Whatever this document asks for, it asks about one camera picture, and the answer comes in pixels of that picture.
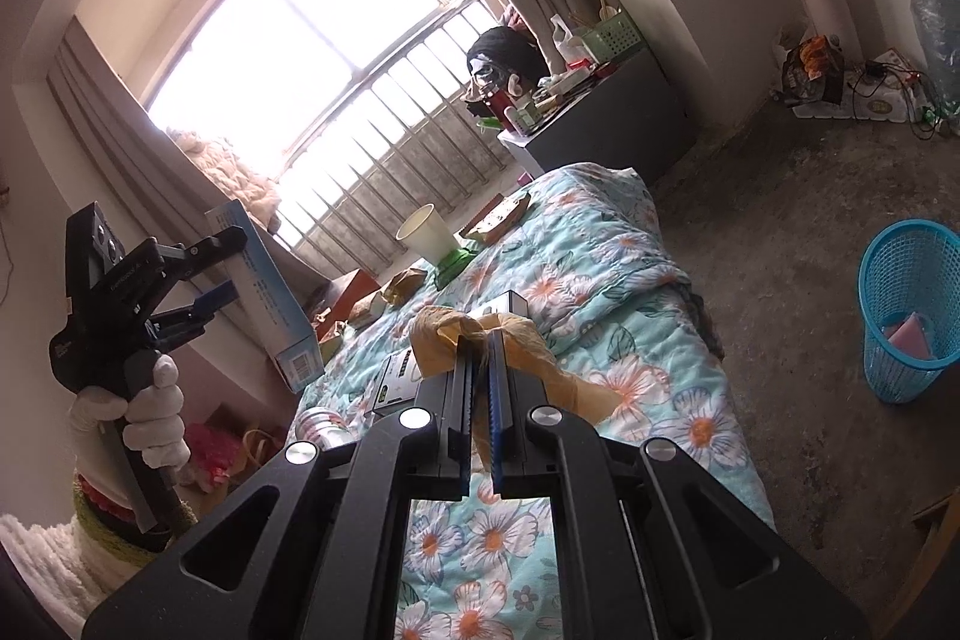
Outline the white gloved left hand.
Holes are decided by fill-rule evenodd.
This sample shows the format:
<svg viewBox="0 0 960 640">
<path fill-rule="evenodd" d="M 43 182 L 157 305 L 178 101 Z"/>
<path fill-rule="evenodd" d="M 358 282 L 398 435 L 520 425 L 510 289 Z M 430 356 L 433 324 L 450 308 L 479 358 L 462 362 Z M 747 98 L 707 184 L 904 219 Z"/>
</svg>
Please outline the white gloved left hand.
<svg viewBox="0 0 960 640">
<path fill-rule="evenodd" d="M 99 440 L 99 429 L 119 419 L 127 422 L 122 442 L 138 453 L 148 468 L 180 470 L 190 458 L 182 406 L 179 369 L 166 354 L 156 359 L 151 383 L 130 401 L 101 386 L 88 386 L 75 396 L 68 415 L 78 470 L 86 479 L 107 474 L 110 461 Z"/>
</svg>

